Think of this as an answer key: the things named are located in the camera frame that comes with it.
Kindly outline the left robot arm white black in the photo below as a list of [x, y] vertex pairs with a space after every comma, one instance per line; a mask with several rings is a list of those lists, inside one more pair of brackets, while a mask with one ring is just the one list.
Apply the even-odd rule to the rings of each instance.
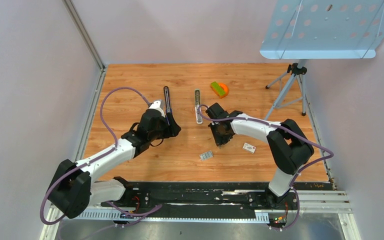
[[46, 199], [70, 219], [79, 216], [87, 207], [106, 201], [115, 201], [120, 206], [129, 206], [133, 193], [121, 177], [99, 181], [114, 167], [132, 160], [148, 150], [155, 140], [176, 137], [181, 127], [172, 112], [163, 113], [147, 109], [140, 122], [135, 122], [115, 144], [92, 157], [72, 162], [62, 161], [51, 181]]

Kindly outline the beige grey stapler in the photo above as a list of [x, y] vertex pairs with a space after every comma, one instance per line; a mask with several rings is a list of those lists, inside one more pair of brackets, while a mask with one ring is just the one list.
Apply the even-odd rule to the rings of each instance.
[[194, 90], [194, 101], [196, 123], [200, 125], [203, 123], [203, 119], [202, 116], [199, 114], [199, 106], [201, 105], [201, 91], [198, 88]]

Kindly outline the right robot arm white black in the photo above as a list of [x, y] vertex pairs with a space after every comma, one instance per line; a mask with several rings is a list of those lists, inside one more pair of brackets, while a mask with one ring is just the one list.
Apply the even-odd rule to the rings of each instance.
[[265, 201], [272, 209], [281, 207], [295, 175], [315, 152], [298, 124], [292, 119], [265, 121], [237, 110], [229, 113], [218, 103], [208, 107], [205, 113], [211, 120], [209, 127], [218, 147], [226, 145], [234, 135], [268, 144], [277, 170], [269, 182]]

